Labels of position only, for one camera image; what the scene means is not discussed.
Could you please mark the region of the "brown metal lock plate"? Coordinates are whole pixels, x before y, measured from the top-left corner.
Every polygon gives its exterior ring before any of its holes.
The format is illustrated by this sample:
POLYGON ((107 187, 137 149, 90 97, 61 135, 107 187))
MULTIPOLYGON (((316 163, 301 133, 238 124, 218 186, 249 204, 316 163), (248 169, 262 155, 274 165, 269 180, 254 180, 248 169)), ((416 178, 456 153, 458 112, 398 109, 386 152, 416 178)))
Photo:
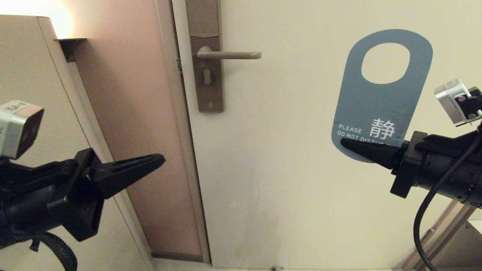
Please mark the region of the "brown metal lock plate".
POLYGON ((203 46, 221 50, 218 4, 218 0, 186 0, 196 96, 202 113, 224 111, 221 60, 197 55, 203 46))

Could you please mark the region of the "cream white door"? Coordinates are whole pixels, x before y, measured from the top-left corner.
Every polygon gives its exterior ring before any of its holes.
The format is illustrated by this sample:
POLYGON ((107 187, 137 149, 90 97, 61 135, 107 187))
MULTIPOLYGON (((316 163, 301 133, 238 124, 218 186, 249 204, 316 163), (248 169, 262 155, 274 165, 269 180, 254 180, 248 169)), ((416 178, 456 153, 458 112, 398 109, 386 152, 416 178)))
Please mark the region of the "cream white door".
POLYGON ((391 194, 393 175, 355 161, 331 133, 346 60, 362 38, 413 31, 433 48, 413 131, 457 137, 434 96, 452 79, 482 87, 482 0, 219 0, 224 111, 201 113, 186 0, 172 0, 213 266, 397 269, 415 250, 426 196, 391 194))

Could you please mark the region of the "closet frame hinge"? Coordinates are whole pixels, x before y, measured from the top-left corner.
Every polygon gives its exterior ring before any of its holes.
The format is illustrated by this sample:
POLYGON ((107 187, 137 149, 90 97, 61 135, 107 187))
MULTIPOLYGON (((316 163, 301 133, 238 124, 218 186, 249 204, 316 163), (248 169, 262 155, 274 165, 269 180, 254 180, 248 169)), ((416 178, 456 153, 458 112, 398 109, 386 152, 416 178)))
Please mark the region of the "closet frame hinge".
POLYGON ((422 247, 426 246, 430 239, 435 235, 436 229, 434 227, 429 228, 423 235, 420 235, 419 241, 422 247))

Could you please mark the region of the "white and blue door hanger sign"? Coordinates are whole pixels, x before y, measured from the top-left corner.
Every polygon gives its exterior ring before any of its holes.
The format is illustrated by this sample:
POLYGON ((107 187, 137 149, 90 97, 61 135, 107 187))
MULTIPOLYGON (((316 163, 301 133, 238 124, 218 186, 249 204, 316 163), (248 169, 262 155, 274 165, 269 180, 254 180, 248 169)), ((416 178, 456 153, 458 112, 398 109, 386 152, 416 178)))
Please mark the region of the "white and blue door hanger sign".
POLYGON ((372 33, 351 48, 337 101, 331 141, 344 155, 356 161, 369 160, 344 148, 341 139, 400 147, 423 91, 432 64, 433 48, 422 35, 387 29, 372 33), (367 53, 378 45, 397 44, 409 52, 403 75, 386 84, 376 84, 363 75, 367 53))

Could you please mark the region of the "brown closet frame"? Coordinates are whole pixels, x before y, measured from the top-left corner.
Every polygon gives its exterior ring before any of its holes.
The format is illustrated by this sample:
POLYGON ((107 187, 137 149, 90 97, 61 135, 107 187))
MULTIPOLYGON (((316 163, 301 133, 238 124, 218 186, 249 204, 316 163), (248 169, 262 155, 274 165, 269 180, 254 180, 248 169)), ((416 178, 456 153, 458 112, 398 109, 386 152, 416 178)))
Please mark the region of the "brown closet frame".
POLYGON ((432 227, 437 231, 423 249, 438 271, 482 271, 481 209, 453 200, 432 227))

